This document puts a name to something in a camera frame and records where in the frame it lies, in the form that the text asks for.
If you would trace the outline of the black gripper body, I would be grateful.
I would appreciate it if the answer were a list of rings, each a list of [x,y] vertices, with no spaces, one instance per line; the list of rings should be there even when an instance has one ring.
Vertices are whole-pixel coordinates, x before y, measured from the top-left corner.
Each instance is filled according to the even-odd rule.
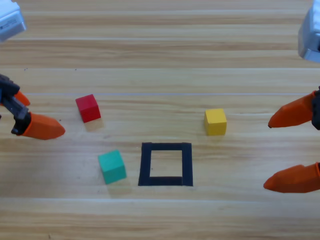
[[[14,97],[18,91],[20,91],[19,85],[10,80],[8,76],[0,75],[0,104],[16,119],[23,120],[29,109]]]
[[[317,129],[320,130],[320,90],[314,92],[314,98],[312,99],[312,118],[311,123]]]

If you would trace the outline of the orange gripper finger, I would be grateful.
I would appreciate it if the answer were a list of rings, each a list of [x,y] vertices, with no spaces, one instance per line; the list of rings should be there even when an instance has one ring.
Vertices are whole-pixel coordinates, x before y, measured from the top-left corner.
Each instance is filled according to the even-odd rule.
[[[18,100],[20,103],[22,103],[25,106],[29,106],[31,104],[29,99],[21,91],[18,91],[14,95],[14,97],[16,100]]]
[[[316,91],[283,105],[268,122],[269,128],[286,128],[304,124],[312,120]]]
[[[65,128],[54,118],[28,112],[24,119],[14,117],[15,124],[11,133],[38,140],[51,140],[61,137]]]
[[[320,189],[320,163],[296,165],[276,172],[263,184],[278,193],[309,193]]]

